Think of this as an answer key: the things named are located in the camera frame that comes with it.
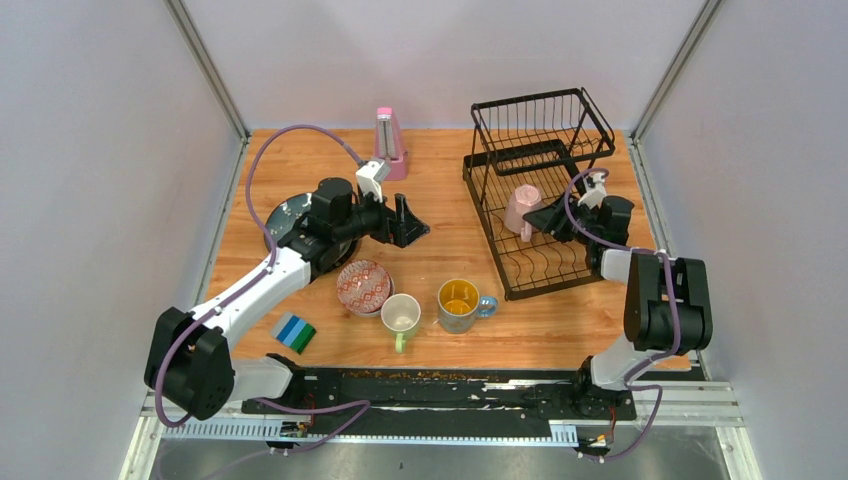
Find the pink mug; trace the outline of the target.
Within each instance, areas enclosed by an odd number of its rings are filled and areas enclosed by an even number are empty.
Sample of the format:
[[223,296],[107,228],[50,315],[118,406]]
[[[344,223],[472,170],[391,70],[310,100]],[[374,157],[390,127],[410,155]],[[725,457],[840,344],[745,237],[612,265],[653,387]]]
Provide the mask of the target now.
[[537,187],[529,184],[517,187],[513,191],[505,209],[505,228],[517,234],[522,242],[530,242],[534,233],[534,227],[525,221],[523,216],[540,209],[542,205],[541,192]]

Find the pink metronome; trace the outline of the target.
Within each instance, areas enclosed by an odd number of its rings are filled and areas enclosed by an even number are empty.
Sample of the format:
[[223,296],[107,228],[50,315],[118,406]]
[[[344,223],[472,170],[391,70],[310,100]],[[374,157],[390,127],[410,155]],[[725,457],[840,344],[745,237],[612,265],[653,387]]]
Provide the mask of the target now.
[[408,150],[397,116],[390,107],[376,110],[375,154],[389,167],[387,181],[401,181],[408,176]]

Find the black wire dish rack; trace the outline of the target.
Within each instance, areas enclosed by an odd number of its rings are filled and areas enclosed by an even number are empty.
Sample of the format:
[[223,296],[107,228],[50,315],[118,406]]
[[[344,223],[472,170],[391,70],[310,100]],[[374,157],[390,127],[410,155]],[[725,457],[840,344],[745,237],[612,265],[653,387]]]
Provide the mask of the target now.
[[537,187],[542,207],[585,192],[577,176],[615,151],[615,134],[583,87],[475,103],[472,150],[463,179],[508,300],[520,300],[599,280],[585,247],[534,228],[530,242],[504,226],[513,191]]

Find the blue mug yellow inside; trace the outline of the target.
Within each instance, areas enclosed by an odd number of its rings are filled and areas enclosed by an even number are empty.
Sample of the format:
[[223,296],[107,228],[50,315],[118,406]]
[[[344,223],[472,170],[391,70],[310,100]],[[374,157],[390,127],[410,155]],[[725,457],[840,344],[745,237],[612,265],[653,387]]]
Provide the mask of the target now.
[[445,282],[437,294],[438,323],[451,334],[469,331],[477,319],[493,316],[499,302],[482,295],[475,284],[465,279]]

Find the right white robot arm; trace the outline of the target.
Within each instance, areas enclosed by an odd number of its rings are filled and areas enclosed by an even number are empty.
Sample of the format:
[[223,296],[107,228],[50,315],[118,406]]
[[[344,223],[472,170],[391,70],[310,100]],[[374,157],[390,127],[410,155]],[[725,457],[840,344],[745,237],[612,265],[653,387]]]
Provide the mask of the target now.
[[622,334],[581,364],[570,392],[573,408],[584,417],[621,405],[632,381],[650,366],[703,349],[712,336],[705,263],[627,246],[633,208],[619,196],[588,206],[564,195],[523,216],[559,241],[582,244],[591,274],[626,288]]

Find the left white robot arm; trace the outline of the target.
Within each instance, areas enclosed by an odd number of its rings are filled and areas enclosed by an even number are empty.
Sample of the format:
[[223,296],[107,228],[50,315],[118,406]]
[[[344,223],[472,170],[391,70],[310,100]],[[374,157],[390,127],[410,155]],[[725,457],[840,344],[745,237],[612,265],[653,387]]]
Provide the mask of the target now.
[[430,231],[404,195],[385,198],[338,177],[315,191],[293,196],[275,212],[282,234],[270,238],[268,256],[224,292],[188,311],[171,307],[157,319],[144,372],[161,422],[170,401],[188,418],[206,420],[232,401],[267,398],[283,413],[298,411],[306,386],[291,366],[269,356],[235,360],[244,335],[288,296],[347,261],[358,241],[370,237],[406,248]]

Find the red patterned bowl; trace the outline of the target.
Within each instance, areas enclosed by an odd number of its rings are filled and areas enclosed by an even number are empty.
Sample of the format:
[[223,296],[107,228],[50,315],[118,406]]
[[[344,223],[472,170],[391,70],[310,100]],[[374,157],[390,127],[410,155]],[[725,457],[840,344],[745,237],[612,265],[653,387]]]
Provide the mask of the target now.
[[340,272],[336,292],[345,309],[357,316],[373,317],[380,314],[386,300],[394,294],[394,282],[382,265],[357,260]]

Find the black bottom plate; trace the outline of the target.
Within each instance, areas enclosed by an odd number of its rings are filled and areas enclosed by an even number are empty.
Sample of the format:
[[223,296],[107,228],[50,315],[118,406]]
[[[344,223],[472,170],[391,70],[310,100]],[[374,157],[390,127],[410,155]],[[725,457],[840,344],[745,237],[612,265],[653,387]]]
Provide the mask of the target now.
[[343,266],[356,252],[359,241],[354,239],[332,245],[318,259],[316,271],[323,275]]

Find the dark blue floral plate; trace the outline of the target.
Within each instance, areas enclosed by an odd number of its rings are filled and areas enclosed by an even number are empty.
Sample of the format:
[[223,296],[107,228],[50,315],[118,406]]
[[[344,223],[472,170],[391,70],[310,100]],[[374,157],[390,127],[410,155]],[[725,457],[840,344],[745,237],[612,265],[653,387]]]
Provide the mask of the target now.
[[268,248],[275,246],[294,228],[297,220],[310,209],[310,204],[311,194],[301,193],[288,198],[274,208],[265,222],[265,227],[271,236],[271,242],[267,243]]

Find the blue green striped block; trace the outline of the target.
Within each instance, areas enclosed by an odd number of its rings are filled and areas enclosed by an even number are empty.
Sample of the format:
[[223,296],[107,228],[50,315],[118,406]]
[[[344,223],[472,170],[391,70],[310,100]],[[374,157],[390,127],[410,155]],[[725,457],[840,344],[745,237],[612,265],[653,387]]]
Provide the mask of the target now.
[[316,333],[312,324],[298,315],[286,312],[271,329],[270,336],[295,353],[302,354]]

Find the green handled cream mug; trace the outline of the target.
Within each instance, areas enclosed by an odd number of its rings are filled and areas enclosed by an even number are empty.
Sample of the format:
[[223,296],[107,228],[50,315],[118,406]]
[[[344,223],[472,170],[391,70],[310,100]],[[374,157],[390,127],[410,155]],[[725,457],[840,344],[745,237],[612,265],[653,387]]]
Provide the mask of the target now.
[[409,294],[392,295],[383,304],[381,321],[393,337],[396,353],[404,353],[407,343],[418,333],[421,314],[419,302]]

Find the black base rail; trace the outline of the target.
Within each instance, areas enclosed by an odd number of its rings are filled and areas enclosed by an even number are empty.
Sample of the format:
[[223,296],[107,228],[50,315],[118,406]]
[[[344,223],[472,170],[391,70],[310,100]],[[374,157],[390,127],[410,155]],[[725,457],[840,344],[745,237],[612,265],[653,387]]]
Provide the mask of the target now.
[[631,398],[612,407],[574,401],[574,378],[572,370],[296,368],[271,406],[246,400],[241,410],[315,408],[311,433],[350,421],[343,433],[384,437],[542,437],[552,420],[635,419]]

